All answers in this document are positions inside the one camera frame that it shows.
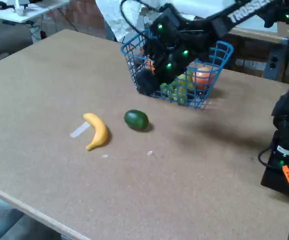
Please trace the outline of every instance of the banana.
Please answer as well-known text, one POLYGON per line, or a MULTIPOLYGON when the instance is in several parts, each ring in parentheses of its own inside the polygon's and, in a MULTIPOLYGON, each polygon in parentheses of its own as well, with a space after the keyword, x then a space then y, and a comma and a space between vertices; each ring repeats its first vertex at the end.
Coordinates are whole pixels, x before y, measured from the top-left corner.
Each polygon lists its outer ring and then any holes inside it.
POLYGON ((94 113, 85 113, 83 118, 86 122, 92 125, 95 129, 93 140, 85 147, 87 151, 103 145, 108 139, 108 129, 100 117, 94 113))

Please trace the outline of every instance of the wire basket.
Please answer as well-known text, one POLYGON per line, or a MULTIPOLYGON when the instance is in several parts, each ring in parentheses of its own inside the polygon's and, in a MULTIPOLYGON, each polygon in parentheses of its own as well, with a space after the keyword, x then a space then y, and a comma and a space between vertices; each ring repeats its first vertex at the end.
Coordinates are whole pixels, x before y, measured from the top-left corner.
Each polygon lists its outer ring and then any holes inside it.
MULTIPOLYGON (((136 76, 141 70, 151 69, 152 72, 155 70, 154 62, 146 56, 143 57, 145 43, 145 37, 138 34, 121 48, 136 86, 136 76)), ((210 95, 233 51, 234 47, 231 44, 218 41, 215 47, 210 48, 206 62, 196 59, 187 67, 184 74, 178 76, 171 84, 161 84, 160 90, 153 93, 151 97, 194 109, 200 108, 210 95)))

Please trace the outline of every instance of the orange tag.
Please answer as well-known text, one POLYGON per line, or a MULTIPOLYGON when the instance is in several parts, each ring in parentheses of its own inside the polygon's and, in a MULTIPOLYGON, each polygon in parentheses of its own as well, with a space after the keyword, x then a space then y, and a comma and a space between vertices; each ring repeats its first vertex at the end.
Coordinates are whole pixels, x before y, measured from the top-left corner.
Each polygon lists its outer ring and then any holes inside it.
POLYGON ((284 165, 282 167, 282 171, 286 177, 286 179, 288 180, 288 183, 289 183, 289 167, 287 165, 284 165))

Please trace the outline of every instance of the green avocado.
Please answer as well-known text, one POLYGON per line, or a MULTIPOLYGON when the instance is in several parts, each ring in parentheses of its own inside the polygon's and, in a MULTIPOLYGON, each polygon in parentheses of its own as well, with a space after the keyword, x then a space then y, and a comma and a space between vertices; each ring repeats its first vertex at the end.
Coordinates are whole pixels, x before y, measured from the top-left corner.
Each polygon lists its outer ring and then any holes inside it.
POLYGON ((129 110, 124 114, 124 121, 129 128, 134 130, 144 130, 149 125, 148 116, 139 110, 129 110))

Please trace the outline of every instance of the gray floor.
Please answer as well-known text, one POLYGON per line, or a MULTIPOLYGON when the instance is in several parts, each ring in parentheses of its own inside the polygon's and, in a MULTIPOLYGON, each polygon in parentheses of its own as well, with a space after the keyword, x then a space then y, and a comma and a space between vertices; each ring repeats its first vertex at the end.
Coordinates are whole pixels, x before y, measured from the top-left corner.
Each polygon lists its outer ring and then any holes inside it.
MULTIPOLYGON (((77 30, 84 34, 89 34, 101 38, 106 37, 105 30, 94 29, 85 25, 74 24, 77 30)), ((71 29, 72 26, 65 20, 57 21, 56 26, 53 20, 48 19, 42 22, 42 29, 46 32, 47 36, 61 31, 63 29, 71 29)), ((0 20, 0 54, 9 53, 13 54, 32 44, 30 31, 25 24, 7 25, 3 24, 0 20)))
MULTIPOLYGON (((79 32, 105 38, 104 30, 93 29, 84 25, 75 25, 79 32)), ((65 21, 55 23, 50 20, 43 21, 42 29, 46 31, 47 36, 55 33, 55 30, 73 29, 65 21)), ((9 53, 10 55, 31 45, 32 39, 28 27, 24 24, 6 25, 0 20, 0 54, 9 53)), ((23 215, 12 227, 11 210, 0 211, 0 239, 1 240, 59 240, 60 235, 35 221, 27 215, 23 215)))

